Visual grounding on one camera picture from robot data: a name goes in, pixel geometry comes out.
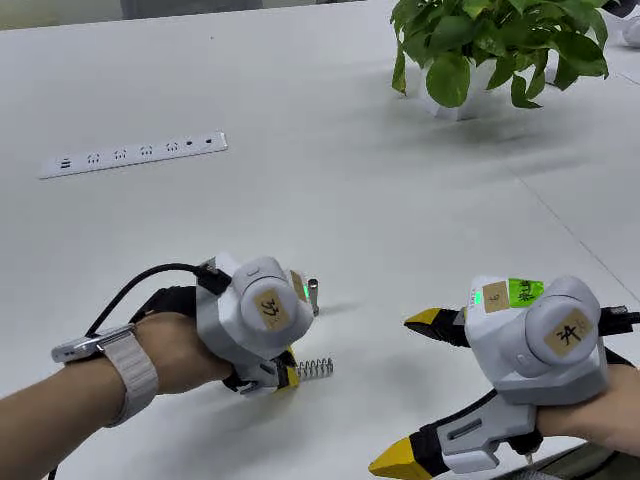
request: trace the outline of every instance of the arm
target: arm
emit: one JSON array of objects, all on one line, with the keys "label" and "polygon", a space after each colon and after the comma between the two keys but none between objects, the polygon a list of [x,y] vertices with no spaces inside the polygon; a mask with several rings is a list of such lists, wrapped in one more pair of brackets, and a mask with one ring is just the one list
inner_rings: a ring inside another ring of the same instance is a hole
[{"label": "arm", "polygon": [[578,437],[640,456],[640,371],[610,365],[606,392],[580,405],[541,408],[537,423],[545,437]]},{"label": "arm", "polygon": [[[231,374],[231,365],[206,349],[195,322],[185,316],[152,315],[138,324],[136,337],[156,367],[159,394],[186,392]],[[65,366],[0,400],[0,478],[45,476],[116,417],[124,393],[109,360],[98,358]]]}]

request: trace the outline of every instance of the coil spring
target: coil spring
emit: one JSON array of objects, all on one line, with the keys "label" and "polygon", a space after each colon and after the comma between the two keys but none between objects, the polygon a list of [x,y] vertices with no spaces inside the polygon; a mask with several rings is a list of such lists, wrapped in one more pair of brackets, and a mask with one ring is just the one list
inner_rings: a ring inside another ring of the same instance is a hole
[{"label": "coil spring", "polygon": [[296,373],[300,381],[328,377],[333,373],[333,360],[318,358],[317,360],[300,362],[296,365]]}]

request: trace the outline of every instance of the white power strip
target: white power strip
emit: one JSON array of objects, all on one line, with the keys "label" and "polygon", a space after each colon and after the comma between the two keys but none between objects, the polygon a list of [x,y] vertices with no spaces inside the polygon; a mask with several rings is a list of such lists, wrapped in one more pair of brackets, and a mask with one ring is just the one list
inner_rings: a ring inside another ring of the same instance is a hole
[{"label": "white power strip", "polygon": [[63,177],[139,163],[158,162],[169,158],[190,157],[203,153],[219,152],[227,148],[223,132],[171,139],[158,143],[104,148],[50,159],[45,163],[40,178]]}]

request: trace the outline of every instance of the watch strap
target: watch strap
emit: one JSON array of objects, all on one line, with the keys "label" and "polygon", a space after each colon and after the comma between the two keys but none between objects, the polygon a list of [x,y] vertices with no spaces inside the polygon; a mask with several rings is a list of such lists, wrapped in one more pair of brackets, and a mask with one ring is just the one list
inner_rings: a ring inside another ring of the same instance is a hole
[{"label": "watch strap", "polygon": [[120,413],[107,425],[115,427],[151,403],[158,393],[158,374],[133,332],[108,339],[100,347],[122,377],[126,390]]}]

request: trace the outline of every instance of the smartwatch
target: smartwatch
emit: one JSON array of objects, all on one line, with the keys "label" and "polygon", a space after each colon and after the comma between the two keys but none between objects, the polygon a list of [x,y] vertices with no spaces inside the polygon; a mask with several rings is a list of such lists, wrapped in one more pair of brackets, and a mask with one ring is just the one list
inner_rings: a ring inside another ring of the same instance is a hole
[{"label": "smartwatch", "polygon": [[135,324],[81,337],[51,351],[56,363],[107,357],[124,382],[126,394],[120,413],[108,427],[124,423],[151,403],[158,393],[158,374],[135,335]]}]

